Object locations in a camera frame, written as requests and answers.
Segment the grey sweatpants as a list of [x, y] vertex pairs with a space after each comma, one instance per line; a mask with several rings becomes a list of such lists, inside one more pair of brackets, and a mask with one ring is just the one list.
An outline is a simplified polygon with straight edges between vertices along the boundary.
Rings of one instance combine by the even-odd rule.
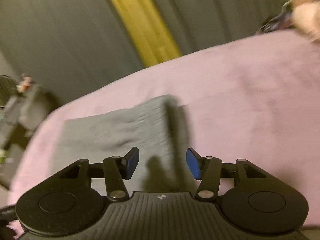
[[129, 193], [195, 191], [185, 160], [189, 146], [183, 106], [170, 95], [150, 99], [133, 108], [65, 121], [51, 161], [51, 173], [79, 159], [100, 163], [139, 149], [139, 163]]

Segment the pink velvet bed cover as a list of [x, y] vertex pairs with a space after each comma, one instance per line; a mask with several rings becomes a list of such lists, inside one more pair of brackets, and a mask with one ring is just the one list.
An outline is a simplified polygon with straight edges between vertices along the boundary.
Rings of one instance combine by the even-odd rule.
[[319, 43], [294, 30], [215, 46], [124, 77], [53, 112], [31, 140], [10, 203], [48, 175], [63, 121], [171, 94], [186, 107], [193, 147], [247, 158], [308, 200], [319, 225]]

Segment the grey upholstered chair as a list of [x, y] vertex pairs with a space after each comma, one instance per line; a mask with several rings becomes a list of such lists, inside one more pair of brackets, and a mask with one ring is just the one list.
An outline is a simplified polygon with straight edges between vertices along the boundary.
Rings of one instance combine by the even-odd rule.
[[57, 107], [55, 96], [37, 83], [13, 95], [1, 111], [1, 148], [17, 144], [25, 149], [40, 123]]

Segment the grey curtain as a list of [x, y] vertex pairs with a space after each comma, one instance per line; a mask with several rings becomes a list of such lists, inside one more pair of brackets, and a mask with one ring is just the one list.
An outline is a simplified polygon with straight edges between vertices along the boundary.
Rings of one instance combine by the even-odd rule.
[[[153, 0], [182, 55], [249, 37], [286, 0]], [[1, 0], [1, 52], [67, 103], [146, 66], [111, 0]]]

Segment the dark purple cloth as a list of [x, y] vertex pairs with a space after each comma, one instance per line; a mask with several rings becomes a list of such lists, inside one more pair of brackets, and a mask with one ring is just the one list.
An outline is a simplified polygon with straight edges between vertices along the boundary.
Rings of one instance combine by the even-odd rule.
[[268, 17], [255, 34], [261, 35], [274, 31], [295, 28], [291, 20], [292, 11], [293, 7], [291, 1], [284, 3], [281, 7], [280, 14]]

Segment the pink plush toy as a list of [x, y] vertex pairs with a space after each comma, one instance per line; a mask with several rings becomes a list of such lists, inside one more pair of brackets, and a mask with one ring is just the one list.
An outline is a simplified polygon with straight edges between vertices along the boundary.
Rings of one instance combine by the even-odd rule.
[[319, 42], [319, 0], [289, 0], [293, 25], [311, 42]]

